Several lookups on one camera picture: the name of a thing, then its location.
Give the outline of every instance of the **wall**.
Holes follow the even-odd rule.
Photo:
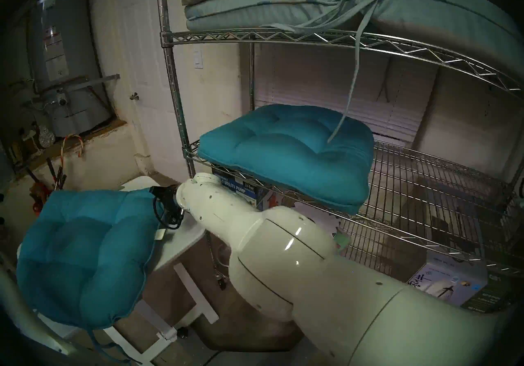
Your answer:
[[[168,1],[171,30],[186,30],[181,1]],[[123,119],[133,123],[138,123],[135,117],[140,116],[155,169],[176,180],[185,180],[187,168],[159,43],[156,0],[92,0],[92,4],[95,41],[102,68],[106,73],[118,71],[122,76],[122,72],[128,72],[128,78],[123,77],[119,83],[126,83],[125,90],[119,93],[117,89],[114,94],[117,111]],[[126,14],[129,9],[138,13],[136,26],[125,25],[132,19]],[[184,45],[173,49],[190,141],[239,117],[243,108],[247,111],[248,105],[240,91],[239,46],[201,46],[204,65],[201,70],[193,67],[193,48]],[[136,88],[142,88],[141,99],[133,102],[129,94],[140,92]]]
[[[130,126],[124,125],[86,142],[84,154],[78,157],[78,148],[70,150],[64,156],[64,173],[67,175],[64,189],[117,189],[122,183],[140,175],[133,155],[135,146]],[[53,160],[55,170],[60,159]],[[38,179],[52,184],[47,165],[34,171]],[[0,217],[5,218],[6,227],[11,234],[9,249],[20,244],[27,229],[35,221],[33,199],[29,189],[33,180],[24,176],[14,180],[3,191],[4,201],[0,203]]]
[[[148,156],[149,150],[140,128],[140,122],[134,103],[129,99],[133,93],[129,81],[129,64],[124,57],[119,32],[118,14],[115,11],[115,0],[89,0],[93,37],[102,75],[120,74],[120,80],[107,83],[107,93],[117,116],[130,124],[137,153]]]
[[[481,80],[440,68],[415,147],[509,181],[520,156],[512,151],[521,142],[522,107]]]

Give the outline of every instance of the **floor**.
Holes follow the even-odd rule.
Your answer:
[[[151,177],[160,185],[173,184],[173,180],[159,174]],[[212,236],[215,255],[221,244],[220,239]],[[173,269],[172,265],[177,262],[184,265],[220,317],[216,323],[211,325],[204,316],[201,316],[191,325],[201,342],[208,348],[207,350],[289,351],[302,339],[303,334],[295,323],[282,323],[266,318],[252,308],[230,284],[224,291],[219,288],[214,277],[212,260],[205,237],[178,258],[176,262],[169,263],[152,273],[148,278],[142,296],[169,324],[176,324],[194,305],[192,298]],[[227,272],[227,268],[221,268],[221,270]],[[131,313],[128,318],[118,321],[115,328],[139,351],[146,350],[157,340],[155,328],[136,312]],[[103,331],[97,331],[96,336],[100,343],[110,341]],[[73,341],[83,346],[91,346],[89,337],[83,332],[73,337]],[[157,365],[184,364],[195,366],[202,364],[199,361],[193,362],[191,356],[183,350],[178,341],[161,353],[154,360],[154,363]]]

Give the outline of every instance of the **light blue cushion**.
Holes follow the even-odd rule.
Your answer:
[[[340,113],[313,106],[267,105],[200,137],[198,155],[290,187],[356,214],[369,194],[373,134]]]
[[[20,250],[16,274],[27,303],[85,329],[129,315],[158,228],[152,199],[147,189],[53,192]]]
[[[298,25],[332,9],[340,0],[208,0],[185,8],[189,30]]]
[[[524,39],[511,17],[487,0],[377,0],[370,23],[382,33],[441,46],[524,77]]]

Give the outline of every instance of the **white table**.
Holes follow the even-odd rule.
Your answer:
[[[139,190],[152,186],[159,186],[159,184],[149,176],[141,176],[123,184],[120,191]],[[155,260],[153,271],[160,269],[168,262],[174,261],[197,243],[204,236],[205,232],[206,230],[197,224],[190,214],[185,213],[180,228],[177,230],[166,229],[162,240],[157,241],[152,257],[152,260]],[[137,302],[135,310],[159,331],[157,333],[158,340],[145,352],[140,353],[114,327],[111,326],[104,329],[113,342],[119,344],[130,357],[141,362],[143,366],[153,366],[151,361],[166,349],[169,344],[177,340],[177,328],[189,326],[202,314],[204,314],[210,324],[215,323],[219,319],[219,316],[187,273],[184,266],[178,263],[174,266],[174,270],[195,301],[195,307],[178,324],[172,326],[166,323],[144,300]]]

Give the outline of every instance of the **light switch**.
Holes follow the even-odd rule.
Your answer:
[[[202,63],[202,52],[200,51],[200,46],[195,46],[193,48],[193,62],[195,69],[203,69],[204,64]]]

